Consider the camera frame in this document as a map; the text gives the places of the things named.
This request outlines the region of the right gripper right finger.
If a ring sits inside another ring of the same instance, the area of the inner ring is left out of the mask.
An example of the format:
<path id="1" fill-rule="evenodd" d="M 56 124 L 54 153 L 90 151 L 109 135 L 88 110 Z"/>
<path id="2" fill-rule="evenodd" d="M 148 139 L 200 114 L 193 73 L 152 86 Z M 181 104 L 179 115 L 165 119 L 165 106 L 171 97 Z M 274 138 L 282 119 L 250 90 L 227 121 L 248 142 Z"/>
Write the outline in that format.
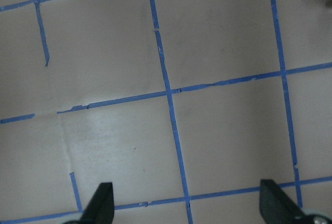
<path id="1" fill-rule="evenodd" d="M 272 179 L 260 181 L 260 215 L 265 223 L 306 223 L 307 215 Z"/>

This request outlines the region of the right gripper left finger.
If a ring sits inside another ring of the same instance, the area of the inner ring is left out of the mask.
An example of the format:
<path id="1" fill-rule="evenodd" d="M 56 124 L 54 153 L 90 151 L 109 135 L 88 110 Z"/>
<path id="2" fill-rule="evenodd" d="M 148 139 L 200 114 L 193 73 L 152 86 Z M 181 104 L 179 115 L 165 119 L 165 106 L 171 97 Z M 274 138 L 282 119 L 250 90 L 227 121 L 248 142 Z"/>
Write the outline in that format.
<path id="1" fill-rule="evenodd" d="M 100 183 L 79 219 L 79 223 L 111 224 L 114 219 L 113 184 Z"/>

